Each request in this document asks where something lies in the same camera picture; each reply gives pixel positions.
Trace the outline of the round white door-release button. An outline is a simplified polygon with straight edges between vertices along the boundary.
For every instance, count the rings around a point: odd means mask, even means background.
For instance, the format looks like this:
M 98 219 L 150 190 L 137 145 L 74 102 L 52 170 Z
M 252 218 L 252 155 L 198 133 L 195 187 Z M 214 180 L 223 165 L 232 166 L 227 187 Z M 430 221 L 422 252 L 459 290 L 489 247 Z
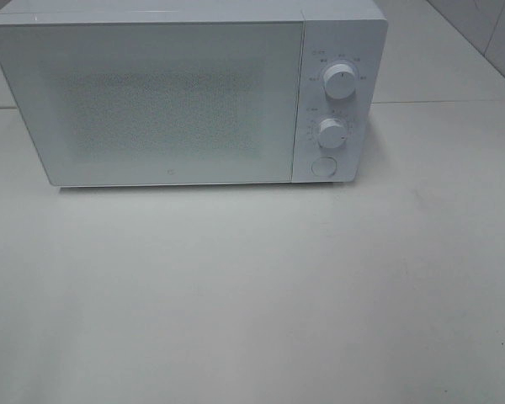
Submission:
M 311 164 L 311 171 L 317 177 L 331 177 L 337 169 L 337 161 L 332 157 L 319 157 Z

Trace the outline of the white microwave knob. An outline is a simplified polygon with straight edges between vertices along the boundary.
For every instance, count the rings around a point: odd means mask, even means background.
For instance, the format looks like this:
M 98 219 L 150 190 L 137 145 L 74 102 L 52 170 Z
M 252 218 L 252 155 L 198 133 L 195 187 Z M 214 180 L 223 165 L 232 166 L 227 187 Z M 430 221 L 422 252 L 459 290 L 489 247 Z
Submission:
M 348 127 L 344 120 L 329 118 L 318 125 L 317 141 L 322 148 L 339 148 L 345 143 L 347 136 Z
M 357 72 L 347 61 L 331 64 L 322 74 L 325 94 L 334 100 L 351 96 L 356 89 Z

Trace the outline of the white microwave oven body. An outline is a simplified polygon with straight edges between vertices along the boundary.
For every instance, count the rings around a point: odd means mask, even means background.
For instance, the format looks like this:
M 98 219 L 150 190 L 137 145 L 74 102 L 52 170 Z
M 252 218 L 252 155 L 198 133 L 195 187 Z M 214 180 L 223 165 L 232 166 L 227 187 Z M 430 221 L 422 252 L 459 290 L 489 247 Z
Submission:
M 284 22 L 302 25 L 293 162 L 288 181 L 265 183 L 350 182 L 358 170 L 388 30 L 371 1 L 12 1 L 0 10 L 0 26 Z M 357 72 L 354 93 L 342 100 L 329 98 L 322 82 L 327 67 L 338 61 Z M 329 118 L 348 127 L 345 143 L 336 149 L 317 141 L 319 123 Z M 312 173 L 319 157 L 337 161 L 331 177 Z

